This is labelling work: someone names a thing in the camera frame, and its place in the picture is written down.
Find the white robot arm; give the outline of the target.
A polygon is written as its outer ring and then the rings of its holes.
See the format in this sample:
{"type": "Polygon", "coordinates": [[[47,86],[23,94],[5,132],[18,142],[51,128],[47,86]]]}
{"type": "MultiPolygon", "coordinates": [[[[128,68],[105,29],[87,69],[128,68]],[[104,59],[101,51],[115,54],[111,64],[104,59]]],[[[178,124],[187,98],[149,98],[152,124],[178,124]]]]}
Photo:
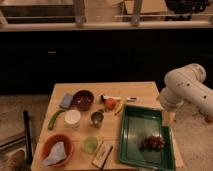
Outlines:
{"type": "Polygon", "coordinates": [[[157,97],[163,107],[163,126],[171,125],[175,118],[174,110],[184,101],[196,105],[205,118],[213,122],[213,89],[203,84],[205,79],[206,71],[197,63],[171,70],[165,75],[165,87],[157,97]]]}

